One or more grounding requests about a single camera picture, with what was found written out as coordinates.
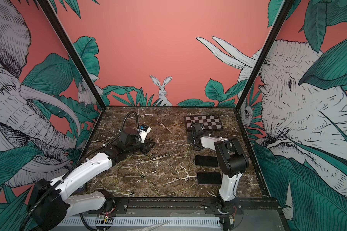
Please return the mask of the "black smartphone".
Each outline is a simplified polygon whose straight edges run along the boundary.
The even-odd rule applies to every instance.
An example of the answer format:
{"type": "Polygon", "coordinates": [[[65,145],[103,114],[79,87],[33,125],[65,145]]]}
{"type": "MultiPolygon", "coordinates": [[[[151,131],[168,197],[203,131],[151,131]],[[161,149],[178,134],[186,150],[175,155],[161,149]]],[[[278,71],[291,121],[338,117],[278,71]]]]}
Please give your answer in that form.
{"type": "Polygon", "coordinates": [[[195,156],[195,165],[204,167],[218,167],[218,160],[216,157],[195,156]]]}

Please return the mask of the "pink edged smartphone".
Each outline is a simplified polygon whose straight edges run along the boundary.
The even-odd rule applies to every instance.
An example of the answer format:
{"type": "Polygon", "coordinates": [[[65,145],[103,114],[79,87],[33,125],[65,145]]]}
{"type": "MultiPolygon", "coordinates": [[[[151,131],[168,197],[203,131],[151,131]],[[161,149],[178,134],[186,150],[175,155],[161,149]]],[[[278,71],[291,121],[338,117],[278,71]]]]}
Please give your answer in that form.
{"type": "Polygon", "coordinates": [[[197,173],[198,184],[219,184],[222,183],[219,172],[199,172],[197,173]]]}

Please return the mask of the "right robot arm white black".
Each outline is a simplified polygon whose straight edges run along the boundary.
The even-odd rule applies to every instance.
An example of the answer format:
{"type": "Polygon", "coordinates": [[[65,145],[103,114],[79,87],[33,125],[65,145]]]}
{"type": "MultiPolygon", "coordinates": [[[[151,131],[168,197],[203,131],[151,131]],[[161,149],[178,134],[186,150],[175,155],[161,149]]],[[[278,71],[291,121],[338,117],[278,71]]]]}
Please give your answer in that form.
{"type": "Polygon", "coordinates": [[[223,173],[221,187],[218,192],[218,211],[224,215],[236,215],[236,191],[240,178],[249,167],[249,161],[238,138],[212,136],[204,131],[204,125],[192,122],[188,142],[199,149],[214,150],[218,165],[223,173]]]}

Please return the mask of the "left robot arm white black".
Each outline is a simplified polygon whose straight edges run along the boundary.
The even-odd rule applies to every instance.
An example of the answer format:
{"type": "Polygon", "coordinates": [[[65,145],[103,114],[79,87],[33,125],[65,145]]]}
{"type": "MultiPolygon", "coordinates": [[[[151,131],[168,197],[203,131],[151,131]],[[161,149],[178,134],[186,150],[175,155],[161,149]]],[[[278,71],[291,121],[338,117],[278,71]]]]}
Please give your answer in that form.
{"type": "Polygon", "coordinates": [[[117,203],[106,190],[78,196],[72,194],[95,176],[123,161],[132,152],[140,151],[146,155],[155,145],[155,142],[147,140],[150,132],[151,127],[140,124],[138,120],[136,129],[121,126],[116,138],[91,151],[91,159],[85,155],[64,175],[50,181],[42,179],[36,182],[19,230],[26,230],[28,222],[33,220],[38,228],[48,231],[64,219],[77,214],[84,226],[93,230],[83,216],[84,212],[92,210],[105,223],[110,221],[117,203]]]}

